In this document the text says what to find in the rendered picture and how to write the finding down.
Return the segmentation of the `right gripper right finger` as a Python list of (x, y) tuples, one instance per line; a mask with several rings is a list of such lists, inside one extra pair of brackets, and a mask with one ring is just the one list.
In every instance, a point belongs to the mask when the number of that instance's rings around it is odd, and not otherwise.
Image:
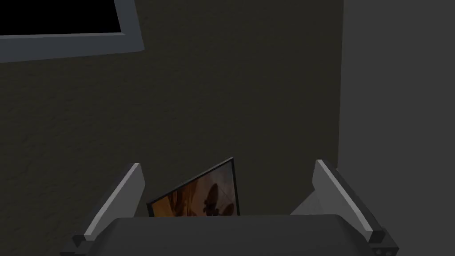
[(315, 161), (312, 186), (314, 191), (292, 211), (292, 215), (339, 215), (355, 227), (368, 243), (382, 243), (385, 231), (341, 173), (328, 161)]

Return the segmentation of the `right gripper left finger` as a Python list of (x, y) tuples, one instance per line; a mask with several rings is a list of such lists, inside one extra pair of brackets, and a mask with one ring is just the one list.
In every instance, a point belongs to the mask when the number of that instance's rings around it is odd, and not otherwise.
[(95, 240), (113, 220), (133, 217), (144, 188), (145, 180), (140, 163), (128, 164), (74, 233), (75, 247), (84, 241)]

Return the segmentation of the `black-framed orange picture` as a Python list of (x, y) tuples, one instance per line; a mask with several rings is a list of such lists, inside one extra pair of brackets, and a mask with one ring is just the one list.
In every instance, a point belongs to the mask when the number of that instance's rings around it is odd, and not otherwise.
[(150, 217), (239, 216), (234, 159), (226, 159), (146, 206)]

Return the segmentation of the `grey-framed dark window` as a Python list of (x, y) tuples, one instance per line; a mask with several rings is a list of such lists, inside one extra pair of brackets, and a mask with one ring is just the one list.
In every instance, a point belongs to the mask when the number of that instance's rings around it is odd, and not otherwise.
[(143, 50), (135, 0), (0, 0), (0, 63)]

